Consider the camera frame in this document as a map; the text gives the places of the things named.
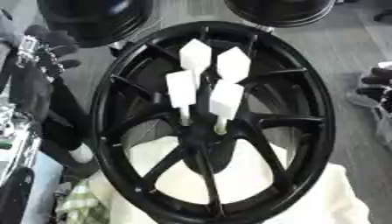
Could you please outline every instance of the white cube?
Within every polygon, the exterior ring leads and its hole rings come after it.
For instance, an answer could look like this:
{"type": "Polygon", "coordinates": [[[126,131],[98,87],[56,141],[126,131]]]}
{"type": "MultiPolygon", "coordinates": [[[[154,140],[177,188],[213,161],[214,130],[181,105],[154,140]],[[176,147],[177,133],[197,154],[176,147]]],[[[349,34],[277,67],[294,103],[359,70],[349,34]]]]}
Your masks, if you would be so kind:
{"type": "Polygon", "coordinates": [[[196,87],[192,71],[168,73],[166,83],[171,105],[174,108],[182,108],[196,103],[196,87]]]}
{"type": "Polygon", "coordinates": [[[179,51],[181,66],[193,71],[195,83],[200,83],[200,75],[211,66],[213,49],[203,42],[193,39],[179,51]]]}
{"type": "Polygon", "coordinates": [[[250,58],[239,47],[233,47],[218,56],[218,74],[225,81],[237,83],[248,77],[250,63],[250,58]]]}
{"type": "Polygon", "coordinates": [[[235,119],[241,105],[243,92],[243,86],[219,80],[210,97],[210,113],[228,120],[235,119]]]}

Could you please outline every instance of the white cloth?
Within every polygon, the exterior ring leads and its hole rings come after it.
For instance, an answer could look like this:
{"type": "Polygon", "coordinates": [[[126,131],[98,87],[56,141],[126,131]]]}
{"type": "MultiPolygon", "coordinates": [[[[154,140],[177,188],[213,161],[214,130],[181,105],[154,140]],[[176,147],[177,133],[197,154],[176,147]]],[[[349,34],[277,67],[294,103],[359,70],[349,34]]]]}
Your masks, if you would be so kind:
{"type": "MultiPolygon", "coordinates": [[[[129,150],[129,160],[144,175],[177,146],[177,138],[164,137],[139,144],[129,150]]],[[[286,150],[272,145],[282,163],[286,150]]],[[[215,175],[223,203],[244,200],[272,183],[272,172],[258,152],[247,142],[238,141],[227,169],[215,175]]],[[[156,223],[124,199],[101,173],[89,181],[97,198],[110,208],[110,223],[156,223]]],[[[207,203],[203,179],[183,162],[175,164],[157,182],[157,188],[172,197],[193,203],[207,203]]],[[[266,224],[369,224],[368,208],[355,197],[344,167],[329,164],[318,183],[294,206],[265,221],[266,224]]]]}

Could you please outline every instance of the wheel rim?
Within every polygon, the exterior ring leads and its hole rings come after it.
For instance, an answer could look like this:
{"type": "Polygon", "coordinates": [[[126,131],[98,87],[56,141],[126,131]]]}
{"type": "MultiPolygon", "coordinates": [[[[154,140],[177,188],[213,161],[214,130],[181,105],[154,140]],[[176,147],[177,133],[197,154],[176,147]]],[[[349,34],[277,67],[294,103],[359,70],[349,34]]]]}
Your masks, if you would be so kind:
{"type": "Polygon", "coordinates": [[[243,1],[225,0],[227,7],[240,18],[252,23],[272,27],[293,27],[308,25],[319,21],[333,8],[334,0],[299,1],[288,3],[285,1],[243,1]]]}
{"type": "MultiPolygon", "coordinates": [[[[208,69],[204,73],[204,77],[206,77],[204,84],[212,83],[213,85],[216,80],[214,68],[208,69]]],[[[196,114],[202,114],[202,108],[196,108],[196,111],[196,114]]],[[[182,24],[159,31],[139,41],[108,70],[96,90],[91,112],[94,140],[98,149],[96,156],[108,180],[132,204],[163,221],[252,223],[279,214],[299,200],[315,184],[326,166],[334,143],[333,105],[325,85],[312,66],[295,49],[279,38],[247,26],[224,22],[182,24]],[[132,89],[128,99],[137,98],[135,96],[138,95],[141,96],[140,98],[150,101],[154,89],[158,92],[164,92],[165,89],[159,85],[156,87],[139,86],[137,81],[132,79],[137,77],[141,69],[147,67],[145,63],[148,64],[151,57],[164,58],[175,69],[180,69],[178,55],[173,51],[173,46],[177,49],[193,38],[202,39],[215,48],[219,48],[218,46],[225,46],[223,48],[232,45],[241,46],[248,55],[254,58],[254,61],[259,59],[259,53],[268,49],[268,55],[273,60],[279,61],[283,68],[254,75],[253,72],[259,72],[261,69],[254,63],[251,75],[241,84],[249,90],[255,84],[285,79],[294,83],[296,88],[300,87],[306,95],[306,100],[311,102],[307,105],[309,115],[255,115],[247,113],[246,109],[241,109],[237,119],[229,127],[230,134],[228,136],[246,138],[253,144],[261,145],[259,150],[262,156],[269,158],[269,165],[273,166],[275,184],[255,197],[232,204],[219,205],[213,196],[209,207],[212,209],[210,210],[205,206],[174,199],[157,189],[151,189],[151,185],[140,177],[129,164],[122,146],[119,145],[121,135],[130,127],[156,118],[167,121],[177,134],[185,135],[187,130],[179,127],[176,120],[178,118],[177,112],[168,107],[167,101],[151,104],[150,107],[142,110],[141,115],[134,115],[126,119],[125,122],[113,122],[110,121],[111,118],[108,119],[109,116],[113,116],[113,114],[109,115],[108,109],[108,105],[112,103],[110,95],[118,91],[118,88],[113,87],[114,85],[112,86],[111,83],[122,82],[124,84],[128,82],[125,86],[132,89]],[[255,131],[256,128],[252,123],[255,123],[258,118],[262,118],[260,124],[264,129],[288,125],[302,130],[307,136],[311,135],[308,138],[306,149],[303,150],[303,153],[297,154],[287,171],[282,171],[279,164],[276,163],[266,142],[267,138],[264,138],[263,133],[255,131]],[[218,215],[211,216],[211,211],[218,215]]],[[[201,117],[206,121],[209,119],[203,115],[201,117]]],[[[186,148],[189,148],[189,143],[185,143],[185,145],[186,148]]],[[[175,153],[171,157],[178,159],[179,155],[182,155],[181,151],[174,151],[175,153]]],[[[198,152],[198,154],[201,155],[201,158],[208,159],[208,155],[203,157],[203,152],[198,152]]],[[[206,170],[205,178],[210,179],[211,177],[208,176],[211,176],[211,173],[209,173],[208,167],[204,170],[206,170]]],[[[214,194],[214,189],[210,189],[210,193],[214,194]]]]}

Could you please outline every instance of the black glove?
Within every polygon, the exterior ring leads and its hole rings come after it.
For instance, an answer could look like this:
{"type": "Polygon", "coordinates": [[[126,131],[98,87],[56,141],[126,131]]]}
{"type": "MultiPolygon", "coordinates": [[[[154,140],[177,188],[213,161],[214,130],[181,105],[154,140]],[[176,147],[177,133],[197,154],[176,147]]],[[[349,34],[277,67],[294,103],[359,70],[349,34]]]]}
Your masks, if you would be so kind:
{"type": "Polygon", "coordinates": [[[10,102],[42,122],[49,110],[53,91],[51,82],[65,70],[80,64],[75,59],[58,59],[77,52],[78,47],[66,32],[47,31],[38,25],[27,28],[25,35],[36,38],[40,43],[35,53],[37,60],[27,62],[24,67],[17,66],[18,55],[14,52],[0,73],[0,81],[8,80],[10,76],[10,102]]]}
{"type": "Polygon", "coordinates": [[[369,86],[357,88],[357,94],[379,102],[387,112],[392,113],[392,70],[375,67],[361,81],[369,86]]]}

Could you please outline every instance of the green checkered cloth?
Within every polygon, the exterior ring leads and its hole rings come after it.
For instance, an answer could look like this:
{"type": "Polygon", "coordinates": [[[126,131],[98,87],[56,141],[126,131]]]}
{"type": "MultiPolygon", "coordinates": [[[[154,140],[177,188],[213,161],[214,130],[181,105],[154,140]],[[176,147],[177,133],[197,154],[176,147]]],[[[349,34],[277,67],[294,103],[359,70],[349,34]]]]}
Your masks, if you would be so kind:
{"type": "Polygon", "coordinates": [[[56,209],[66,214],[66,224],[109,224],[109,210],[93,195],[88,181],[81,181],[56,209]]]}

